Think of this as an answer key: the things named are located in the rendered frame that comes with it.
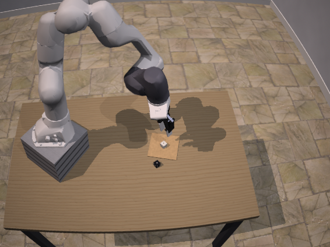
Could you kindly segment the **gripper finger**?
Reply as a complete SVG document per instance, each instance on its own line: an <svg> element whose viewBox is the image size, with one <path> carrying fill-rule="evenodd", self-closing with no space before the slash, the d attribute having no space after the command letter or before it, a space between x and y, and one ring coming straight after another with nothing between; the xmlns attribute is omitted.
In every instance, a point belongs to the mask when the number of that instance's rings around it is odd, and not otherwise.
<svg viewBox="0 0 330 247"><path fill-rule="evenodd" d="M165 129L164 122L162 120L157 120L157 122L159 123L160 131L163 131Z"/></svg>
<svg viewBox="0 0 330 247"><path fill-rule="evenodd" d="M171 118L169 115L167 115L167 119L162 119L165 125L165 131L167 134L167 137L169 137L172 134L172 130L174 129L174 118Z"/></svg>

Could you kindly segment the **black die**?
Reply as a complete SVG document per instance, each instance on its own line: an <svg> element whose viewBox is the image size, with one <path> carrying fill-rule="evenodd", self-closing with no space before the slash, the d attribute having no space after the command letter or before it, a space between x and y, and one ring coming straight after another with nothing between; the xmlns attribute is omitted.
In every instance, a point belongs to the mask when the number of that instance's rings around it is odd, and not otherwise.
<svg viewBox="0 0 330 247"><path fill-rule="evenodd" d="M156 168L158 168L158 167L160 166L160 162L159 162L158 160L156 160L156 161L153 163L153 165L154 165Z"/></svg>

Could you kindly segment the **tan square mat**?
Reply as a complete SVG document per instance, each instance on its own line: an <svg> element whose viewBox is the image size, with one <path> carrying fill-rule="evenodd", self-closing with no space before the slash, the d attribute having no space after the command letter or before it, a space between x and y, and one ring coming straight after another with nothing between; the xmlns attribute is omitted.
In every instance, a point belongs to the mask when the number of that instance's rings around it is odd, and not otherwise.
<svg viewBox="0 0 330 247"><path fill-rule="evenodd" d="M169 137L167 137L167 135L164 134L152 133L148 157L176 160L179 139L179 136L170 135ZM162 141L165 141L167 143L167 147L165 147L164 149L160 146L160 143Z"/></svg>

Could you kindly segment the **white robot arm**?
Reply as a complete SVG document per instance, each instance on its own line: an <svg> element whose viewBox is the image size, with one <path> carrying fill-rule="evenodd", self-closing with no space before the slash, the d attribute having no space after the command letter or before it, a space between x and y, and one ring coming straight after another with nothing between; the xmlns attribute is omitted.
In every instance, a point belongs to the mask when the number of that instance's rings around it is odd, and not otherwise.
<svg viewBox="0 0 330 247"><path fill-rule="evenodd" d="M141 56L124 76L126 88L147 96L150 119L167 119L170 94L164 62L140 31L125 24L107 1L90 5L89 0L63 0L57 11L42 15L38 23L38 93L45 112L32 131L35 147L64 148L75 134L64 91L64 35L87 26L105 47L133 42Z"/></svg>

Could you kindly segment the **white die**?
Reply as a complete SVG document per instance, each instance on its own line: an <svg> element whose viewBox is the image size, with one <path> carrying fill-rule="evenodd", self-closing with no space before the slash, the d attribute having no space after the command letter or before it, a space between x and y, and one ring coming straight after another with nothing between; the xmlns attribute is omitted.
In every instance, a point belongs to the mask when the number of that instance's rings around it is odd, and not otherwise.
<svg viewBox="0 0 330 247"><path fill-rule="evenodd" d="M165 141L162 141L160 143L160 146L164 149L165 147L167 147L167 143Z"/></svg>

